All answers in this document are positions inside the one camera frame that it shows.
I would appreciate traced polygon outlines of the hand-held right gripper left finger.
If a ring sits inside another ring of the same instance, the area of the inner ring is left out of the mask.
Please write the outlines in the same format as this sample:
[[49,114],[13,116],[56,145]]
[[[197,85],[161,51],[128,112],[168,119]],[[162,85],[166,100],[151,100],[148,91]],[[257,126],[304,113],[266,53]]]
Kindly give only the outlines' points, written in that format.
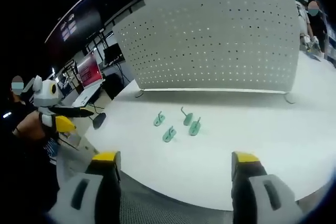
[[120,223],[120,168],[119,151],[95,155],[85,172],[60,188],[50,223]]

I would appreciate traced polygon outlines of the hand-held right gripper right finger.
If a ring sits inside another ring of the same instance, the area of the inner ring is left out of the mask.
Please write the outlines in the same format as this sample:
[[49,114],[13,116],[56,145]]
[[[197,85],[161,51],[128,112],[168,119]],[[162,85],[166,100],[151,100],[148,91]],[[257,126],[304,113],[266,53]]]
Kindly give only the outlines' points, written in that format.
[[268,174],[259,158],[232,152],[233,223],[299,223],[302,210],[293,191]]

